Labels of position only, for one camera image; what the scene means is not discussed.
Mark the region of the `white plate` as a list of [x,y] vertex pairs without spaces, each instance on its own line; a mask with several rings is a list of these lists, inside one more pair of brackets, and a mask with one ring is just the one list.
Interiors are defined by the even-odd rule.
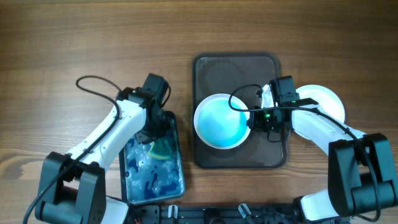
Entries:
[[241,145],[251,129],[247,106],[239,98],[226,93],[206,97],[196,107],[193,126],[198,137],[215,149],[232,149]]
[[271,108],[276,106],[298,107],[315,101],[318,103],[318,106],[320,106],[320,110],[323,113],[327,113],[335,120],[344,123],[345,109],[343,103],[333,91],[320,85],[305,85],[300,88],[296,88],[296,92],[299,94],[299,100],[286,102],[282,105],[274,103],[270,84],[265,85],[261,90],[258,90],[257,95],[260,98],[261,108]]

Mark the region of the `green yellow sponge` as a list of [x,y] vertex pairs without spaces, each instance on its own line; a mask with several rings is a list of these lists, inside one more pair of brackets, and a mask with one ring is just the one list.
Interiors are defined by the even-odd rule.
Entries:
[[158,139],[150,144],[148,155],[154,159],[167,160],[172,155],[172,148],[166,140]]

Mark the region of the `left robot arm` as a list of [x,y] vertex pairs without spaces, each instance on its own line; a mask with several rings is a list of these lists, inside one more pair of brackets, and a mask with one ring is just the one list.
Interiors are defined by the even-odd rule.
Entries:
[[66,154],[51,152],[23,222],[34,212],[46,223],[125,223],[129,205],[106,195],[105,174],[131,138],[149,144],[161,137],[159,110],[166,92],[166,87],[125,88],[84,141]]

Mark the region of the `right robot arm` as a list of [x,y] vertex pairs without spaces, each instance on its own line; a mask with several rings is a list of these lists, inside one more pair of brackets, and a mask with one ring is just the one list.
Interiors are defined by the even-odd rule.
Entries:
[[297,223],[346,217],[376,222],[383,208],[397,206],[397,173],[385,135],[351,129],[323,112],[311,98],[255,107],[249,114],[251,129],[300,131],[328,154],[328,186],[295,199]]

